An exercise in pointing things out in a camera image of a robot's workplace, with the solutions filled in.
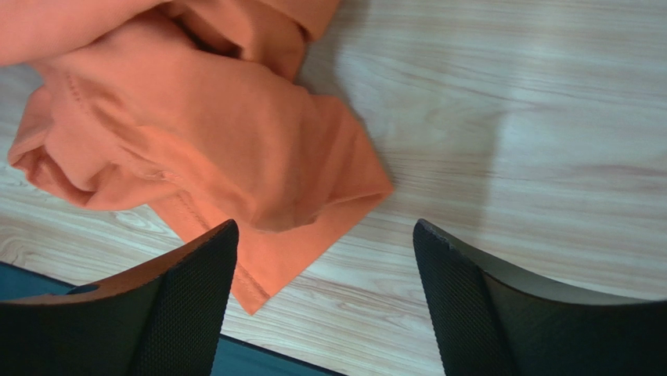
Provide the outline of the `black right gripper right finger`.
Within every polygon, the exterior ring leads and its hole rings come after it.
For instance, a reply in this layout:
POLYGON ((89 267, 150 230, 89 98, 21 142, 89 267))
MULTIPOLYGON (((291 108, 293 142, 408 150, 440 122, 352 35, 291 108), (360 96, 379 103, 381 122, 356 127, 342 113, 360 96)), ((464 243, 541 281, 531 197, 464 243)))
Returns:
POLYGON ((666 303, 565 284, 425 219, 413 247, 448 375, 663 375, 666 303))

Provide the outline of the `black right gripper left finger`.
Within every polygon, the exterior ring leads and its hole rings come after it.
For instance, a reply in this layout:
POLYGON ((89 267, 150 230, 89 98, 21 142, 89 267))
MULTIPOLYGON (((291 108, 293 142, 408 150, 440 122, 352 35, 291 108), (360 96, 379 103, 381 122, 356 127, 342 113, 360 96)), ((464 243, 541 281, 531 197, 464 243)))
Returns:
POLYGON ((3 301, 2 374, 210 374, 238 240, 229 220, 64 295, 3 301))

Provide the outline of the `orange t shirt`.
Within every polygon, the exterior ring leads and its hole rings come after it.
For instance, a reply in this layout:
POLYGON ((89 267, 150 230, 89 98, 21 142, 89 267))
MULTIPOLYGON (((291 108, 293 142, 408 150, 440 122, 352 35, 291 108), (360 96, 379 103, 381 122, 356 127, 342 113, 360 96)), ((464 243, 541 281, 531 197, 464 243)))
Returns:
POLYGON ((146 204, 184 241, 236 221, 256 313, 392 193, 338 98, 294 81, 335 1, 4 1, 1 64, 43 83, 8 161, 81 208, 146 204))

